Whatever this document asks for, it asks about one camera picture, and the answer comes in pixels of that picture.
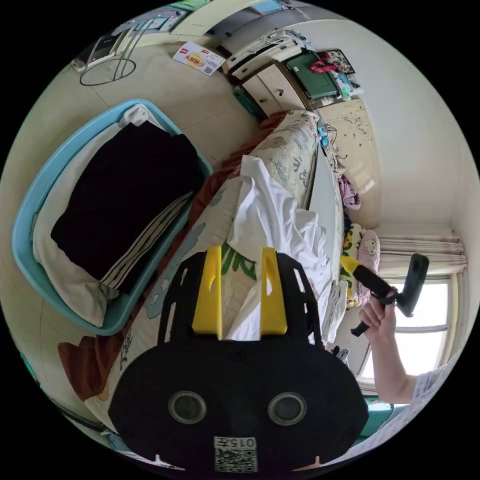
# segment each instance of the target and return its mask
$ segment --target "sleeve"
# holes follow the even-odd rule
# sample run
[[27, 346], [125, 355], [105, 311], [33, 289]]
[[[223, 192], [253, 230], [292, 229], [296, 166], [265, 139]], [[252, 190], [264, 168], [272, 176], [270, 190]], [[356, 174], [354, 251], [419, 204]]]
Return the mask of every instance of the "sleeve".
[[422, 397], [430, 388], [437, 382], [439, 377], [442, 375], [445, 367], [447, 365], [442, 365], [441, 367], [428, 371], [427, 373], [422, 373], [417, 377], [415, 388], [413, 389], [413, 394], [411, 397], [411, 402]]
[[442, 386], [445, 378], [450, 374], [452, 368], [457, 363], [459, 356], [460, 352], [456, 353], [446, 365], [419, 375], [413, 391], [411, 403], [405, 410], [399, 413], [391, 421], [387, 422], [383, 427], [379, 428], [372, 436], [368, 437], [362, 443], [351, 447], [344, 455], [326, 463], [325, 465], [334, 464], [364, 454], [396, 435], [405, 425], [410, 423], [417, 416], [417, 414], [428, 403], [428, 400]]

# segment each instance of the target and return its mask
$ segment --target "red strap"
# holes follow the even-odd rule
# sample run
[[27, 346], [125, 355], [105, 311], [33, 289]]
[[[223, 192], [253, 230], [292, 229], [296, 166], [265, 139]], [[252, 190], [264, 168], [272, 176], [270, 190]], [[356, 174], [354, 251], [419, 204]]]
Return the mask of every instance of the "red strap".
[[315, 72], [316, 74], [322, 74], [323, 72], [331, 72], [332, 70], [336, 70], [336, 65], [325, 65], [322, 60], [318, 60], [310, 66], [310, 70]]

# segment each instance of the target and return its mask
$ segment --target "tile floor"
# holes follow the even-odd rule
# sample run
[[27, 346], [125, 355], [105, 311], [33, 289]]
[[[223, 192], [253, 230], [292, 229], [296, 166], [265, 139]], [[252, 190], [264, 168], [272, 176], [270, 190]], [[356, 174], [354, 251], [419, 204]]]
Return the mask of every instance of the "tile floor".
[[[64, 69], [26, 117], [0, 180], [0, 302], [6, 321], [45, 393], [92, 420], [73, 392], [57, 351], [59, 342], [77, 344], [89, 332], [57, 313], [25, 280], [12, 255], [12, 226], [30, 184], [55, 149], [90, 119], [125, 100], [157, 105], [214, 168], [258, 131], [258, 122], [234, 98], [223, 74], [207, 77], [172, 60], [177, 49], [138, 48], [131, 57], [136, 70], [106, 85], [83, 86], [78, 73]], [[97, 66], [84, 81], [101, 82], [115, 67], [115, 62]]]

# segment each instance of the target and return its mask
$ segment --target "yellow bracket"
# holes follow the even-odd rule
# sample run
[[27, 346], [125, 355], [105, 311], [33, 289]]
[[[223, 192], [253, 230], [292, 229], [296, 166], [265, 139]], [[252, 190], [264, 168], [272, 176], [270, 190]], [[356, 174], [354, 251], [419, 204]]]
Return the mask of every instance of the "yellow bracket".
[[203, 273], [191, 324], [200, 335], [216, 335], [222, 339], [222, 248], [211, 246], [206, 251]]
[[354, 271], [362, 265], [361, 262], [352, 258], [351, 256], [341, 256], [340, 257], [340, 265], [350, 274], [353, 275]]
[[261, 253], [260, 338], [263, 335], [284, 335], [286, 331], [287, 316], [277, 252], [265, 246]]

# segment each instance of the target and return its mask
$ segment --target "patterned bedspread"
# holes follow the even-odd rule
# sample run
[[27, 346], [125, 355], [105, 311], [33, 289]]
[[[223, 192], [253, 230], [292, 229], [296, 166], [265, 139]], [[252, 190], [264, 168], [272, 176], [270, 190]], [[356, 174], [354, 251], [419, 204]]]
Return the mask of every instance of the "patterned bedspread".
[[[289, 112], [280, 125], [252, 152], [263, 160], [271, 176], [304, 206], [316, 151], [318, 117], [312, 112]], [[222, 324], [226, 335], [251, 287], [256, 283], [255, 264], [230, 248], [226, 239], [235, 216], [241, 180], [238, 167], [219, 189], [189, 231], [181, 246], [156, 281], [123, 342], [104, 391], [85, 405], [112, 430], [108, 408], [126, 367], [157, 344], [163, 301], [180, 263], [208, 247], [221, 245]]]

